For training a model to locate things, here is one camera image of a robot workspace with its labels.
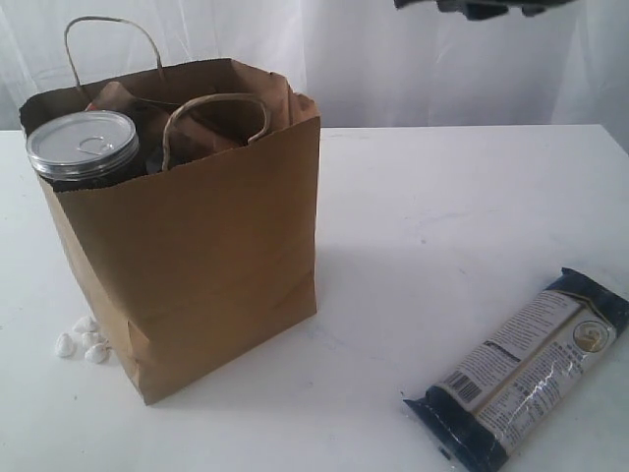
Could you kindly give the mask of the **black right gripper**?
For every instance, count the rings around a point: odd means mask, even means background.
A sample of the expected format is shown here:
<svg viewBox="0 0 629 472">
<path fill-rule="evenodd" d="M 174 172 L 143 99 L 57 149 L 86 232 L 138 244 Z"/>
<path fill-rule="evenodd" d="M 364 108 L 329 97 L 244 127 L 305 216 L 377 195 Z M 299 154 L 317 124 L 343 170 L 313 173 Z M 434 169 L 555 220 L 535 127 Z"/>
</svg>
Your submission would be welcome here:
<svg viewBox="0 0 629 472">
<path fill-rule="evenodd" d="M 519 10 L 525 18 L 574 3 L 575 0 L 433 0 L 441 13 L 460 13 L 468 21 L 480 22 Z"/>
</svg>

